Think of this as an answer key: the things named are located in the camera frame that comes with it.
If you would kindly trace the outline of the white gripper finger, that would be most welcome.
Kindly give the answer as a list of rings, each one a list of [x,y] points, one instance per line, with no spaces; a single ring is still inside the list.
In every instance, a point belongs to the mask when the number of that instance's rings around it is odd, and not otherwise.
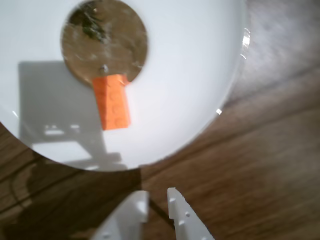
[[[168,216],[174,222],[177,240],[214,240],[183,195],[175,188],[167,189]]]
[[[148,221],[149,193],[138,190],[125,198],[97,228],[92,240],[141,240]]]

